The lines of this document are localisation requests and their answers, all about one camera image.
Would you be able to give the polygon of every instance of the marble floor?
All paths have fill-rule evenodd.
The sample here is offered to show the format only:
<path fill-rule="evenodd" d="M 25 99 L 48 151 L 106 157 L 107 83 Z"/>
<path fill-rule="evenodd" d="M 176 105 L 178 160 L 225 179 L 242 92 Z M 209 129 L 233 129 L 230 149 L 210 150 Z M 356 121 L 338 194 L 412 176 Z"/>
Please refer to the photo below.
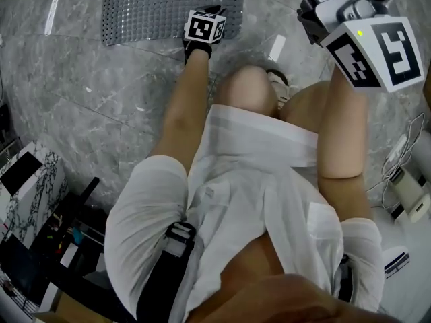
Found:
<path fill-rule="evenodd" d="M 0 66 L 5 99 L 24 144 L 40 139 L 57 152 L 75 190 L 99 177 L 92 198 L 110 209 L 133 166 L 159 137 L 166 103 L 183 67 L 183 48 L 178 39 L 102 46 L 101 1 L 58 0 L 46 36 L 52 0 L 0 0 Z M 410 18 L 428 67 L 431 0 L 396 1 L 401 14 Z M 286 37 L 286 44 L 272 65 L 287 75 L 294 89 L 329 78 L 333 62 L 323 49 L 309 44 L 296 19 L 300 2 L 244 0 L 241 33 L 213 52 L 210 94 L 233 68 L 265 64 L 277 35 Z M 370 103 L 369 188 L 380 181 L 383 160 L 409 121 L 421 112 L 429 117 L 420 84 L 373 95 Z M 373 203 L 381 190 L 370 192 Z"/>

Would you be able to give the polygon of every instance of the black buckle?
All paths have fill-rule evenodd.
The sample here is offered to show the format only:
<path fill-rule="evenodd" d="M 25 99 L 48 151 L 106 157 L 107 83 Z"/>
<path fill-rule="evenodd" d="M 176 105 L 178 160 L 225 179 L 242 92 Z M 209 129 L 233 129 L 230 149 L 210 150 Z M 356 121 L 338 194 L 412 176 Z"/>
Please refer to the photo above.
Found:
<path fill-rule="evenodd" d="M 184 232 L 185 234 L 188 234 L 189 236 L 187 238 L 185 238 L 184 236 L 176 233 L 175 231 L 173 231 L 174 229 L 179 229 L 182 232 Z M 194 244 L 194 239 L 196 236 L 196 229 L 189 223 L 185 223 L 185 222 L 177 222 L 177 223 L 173 223 L 171 224 L 168 229 L 166 230 L 165 235 L 168 238 L 172 238 L 174 240 L 178 240 L 181 243 L 186 244 L 187 246 L 190 244 Z"/>

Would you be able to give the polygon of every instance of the hand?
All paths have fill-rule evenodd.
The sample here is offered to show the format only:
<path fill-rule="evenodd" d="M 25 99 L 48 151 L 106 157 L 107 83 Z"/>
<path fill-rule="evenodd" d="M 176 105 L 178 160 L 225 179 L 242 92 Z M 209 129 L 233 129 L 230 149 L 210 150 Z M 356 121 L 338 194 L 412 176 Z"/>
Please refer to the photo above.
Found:
<path fill-rule="evenodd" d="M 226 11 L 226 9 L 222 9 L 220 5 L 210 5 L 210 6 L 199 7 L 196 10 L 204 11 L 211 14 L 217 14 L 217 15 L 222 15 Z M 211 58 L 212 47 L 211 47 L 211 44 L 209 43 L 199 42 L 194 40 L 185 40 L 183 36 L 183 46 L 184 46 L 184 54 L 185 54 L 185 63 L 187 63 L 187 60 L 189 59 L 191 53 L 195 49 L 201 49 L 205 51 L 208 54 L 208 58 L 209 59 Z"/>

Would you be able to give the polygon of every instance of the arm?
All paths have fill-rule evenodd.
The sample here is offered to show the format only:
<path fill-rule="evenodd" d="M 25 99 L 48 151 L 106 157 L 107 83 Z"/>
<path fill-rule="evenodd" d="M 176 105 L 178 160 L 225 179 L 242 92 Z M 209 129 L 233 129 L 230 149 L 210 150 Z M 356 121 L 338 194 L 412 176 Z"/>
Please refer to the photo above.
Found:
<path fill-rule="evenodd" d="M 319 190 L 340 221 L 372 219 L 364 188 L 368 100 L 335 67 L 317 146 Z"/>
<path fill-rule="evenodd" d="M 164 117 L 162 138 L 150 155 L 177 159 L 188 173 L 207 112 L 208 54 L 196 49 L 179 77 Z"/>

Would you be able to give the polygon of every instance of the plastic grid mat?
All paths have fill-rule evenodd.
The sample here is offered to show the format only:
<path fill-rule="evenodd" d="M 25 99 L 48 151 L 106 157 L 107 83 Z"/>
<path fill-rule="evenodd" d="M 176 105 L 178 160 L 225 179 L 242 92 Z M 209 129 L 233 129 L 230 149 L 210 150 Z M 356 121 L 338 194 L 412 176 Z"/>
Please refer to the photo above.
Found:
<path fill-rule="evenodd" d="M 183 35 L 189 11 L 206 5 L 227 9 L 225 38 L 241 30 L 244 0 L 103 0 L 102 43 L 106 46 Z"/>

